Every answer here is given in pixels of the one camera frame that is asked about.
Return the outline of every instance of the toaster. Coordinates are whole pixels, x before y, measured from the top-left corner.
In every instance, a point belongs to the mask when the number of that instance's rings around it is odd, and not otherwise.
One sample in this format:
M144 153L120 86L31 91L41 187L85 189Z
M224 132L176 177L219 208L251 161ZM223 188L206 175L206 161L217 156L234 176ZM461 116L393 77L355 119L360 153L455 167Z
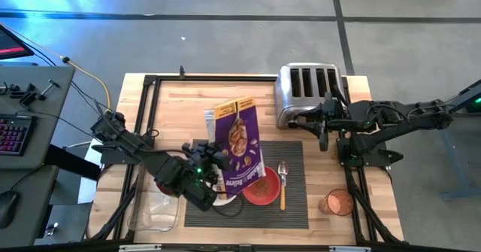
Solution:
M288 128L288 122L300 112L314 109L320 102L324 102L325 94L332 93L334 85L339 90L343 89L339 68L334 64L284 65L274 85L277 127Z

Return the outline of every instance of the gray floor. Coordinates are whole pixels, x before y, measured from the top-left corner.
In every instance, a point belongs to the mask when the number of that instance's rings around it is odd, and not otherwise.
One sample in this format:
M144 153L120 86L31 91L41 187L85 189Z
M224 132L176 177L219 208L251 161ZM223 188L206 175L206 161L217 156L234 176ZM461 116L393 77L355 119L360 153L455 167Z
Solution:
M481 17L481 0L340 1L345 16ZM0 0L0 8L123 14L334 15L332 0ZM183 65L188 72L276 74L287 62L333 62L345 70L336 23L2 22L97 74L109 86L114 104L126 72L177 72ZM347 23L346 31L355 74L368 76L373 97L417 102L447 99L481 78L480 27L467 23ZM74 80L104 101L103 90L95 81L81 73ZM82 129L88 129L95 120L93 111L72 91L62 116ZM59 123L53 142L68 145L86 139ZM405 154L392 169L405 239L413 244L480 250L481 199L440 199L441 192L455 190L457 184L439 133L416 132L390 141L388 146ZM479 170L472 172L479 176Z

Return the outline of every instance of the rgb keyboard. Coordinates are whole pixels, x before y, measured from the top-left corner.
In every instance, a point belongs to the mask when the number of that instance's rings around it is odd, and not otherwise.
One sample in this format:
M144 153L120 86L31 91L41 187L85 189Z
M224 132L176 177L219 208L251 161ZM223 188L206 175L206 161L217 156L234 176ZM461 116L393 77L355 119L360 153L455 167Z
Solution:
M37 117L0 114L0 155L22 156Z

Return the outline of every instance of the red bowl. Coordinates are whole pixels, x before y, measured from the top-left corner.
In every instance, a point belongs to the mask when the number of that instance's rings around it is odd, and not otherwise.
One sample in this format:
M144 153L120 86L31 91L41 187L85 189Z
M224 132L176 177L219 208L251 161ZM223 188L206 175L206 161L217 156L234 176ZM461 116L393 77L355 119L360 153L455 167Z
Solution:
M255 205L269 205L279 196L280 181L277 173L265 166L265 176L243 190L249 202Z

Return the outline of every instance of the desk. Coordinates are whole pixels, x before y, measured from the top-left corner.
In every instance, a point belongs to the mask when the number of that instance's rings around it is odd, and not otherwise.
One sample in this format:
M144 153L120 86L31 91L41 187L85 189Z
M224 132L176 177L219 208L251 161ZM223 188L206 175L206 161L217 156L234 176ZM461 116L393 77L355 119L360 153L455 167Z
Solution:
M28 83L33 83L42 91L52 79L60 85L60 89L51 89L45 101L35 101L31 108L54 116L62 110L68 88L74 76L71 67L0 67L0 83L19 85L22 90ZM0 112L14 114L23 110L18 99L0 96ZM50 116L39 116L37 125L29 139L29 145L23 156L0 156L0 193L9 190L21 177L44 163L50 141L57 124L57 119ZM34 244L49 205L59 168L45 165L38 172L26 178L19 186L20 200L12 223L0 229L0 247L15 247Z
M126 74L117 110L126 116L126 127L133 130L141 98L145 74ZM368 79L348 77L353 102L371 99ZM186 200L180 200L179 223L169 232L136 232L136 243L193 243L193 244L355 244L350 216L326 215L317 204L329 191L346 189L346 178L337 161L336 134L329 140L329 151L321 153L316 138L303 130L280 130L275 126L274 85L260 82L162 82L154 129L159 130L156 148L180 148L194 138L207 138L204 109L236 99L255 96L261 140L302 141L309 229L220 229L184 227ZM149 112L144 115L142 132ZM92 233L101 226L118 205L125 166L116 165L98 184L90 216ZM380 169L366 168L371 204L384 224L402 239L401 225L388 176ZM368 236L365 216L360 211L363 233ZM126 233L127 213L123 235Z

